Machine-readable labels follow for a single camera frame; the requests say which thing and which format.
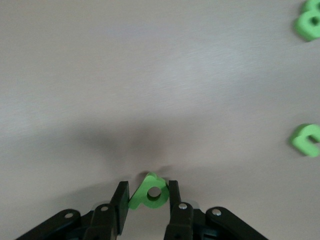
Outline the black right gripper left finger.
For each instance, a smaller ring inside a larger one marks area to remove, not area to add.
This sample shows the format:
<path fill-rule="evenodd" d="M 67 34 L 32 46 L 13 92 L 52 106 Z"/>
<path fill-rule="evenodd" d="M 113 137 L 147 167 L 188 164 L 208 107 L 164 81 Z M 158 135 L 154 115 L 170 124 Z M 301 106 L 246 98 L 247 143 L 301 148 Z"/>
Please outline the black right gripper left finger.
<path fill-rule="evenodd" d="M 115 240 L 122 234 L 129 210 L 129 183 L 119 182 L 109 203 L 81 215 L 64 209 L 27 231 L 19 240 Z"/>

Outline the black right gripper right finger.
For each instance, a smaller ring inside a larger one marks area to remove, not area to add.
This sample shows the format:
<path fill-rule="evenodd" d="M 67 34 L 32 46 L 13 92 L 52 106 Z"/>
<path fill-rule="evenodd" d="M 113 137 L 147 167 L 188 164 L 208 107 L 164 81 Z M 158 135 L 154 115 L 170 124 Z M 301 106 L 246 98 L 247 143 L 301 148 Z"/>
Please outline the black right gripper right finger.
<path fill-rule="evenodd" d="M 168 182 L 170 220 L 165 240 L 267 240 L 228 209 L 215 206 L 202 212 L 182 201 L 179 183 Z"/>

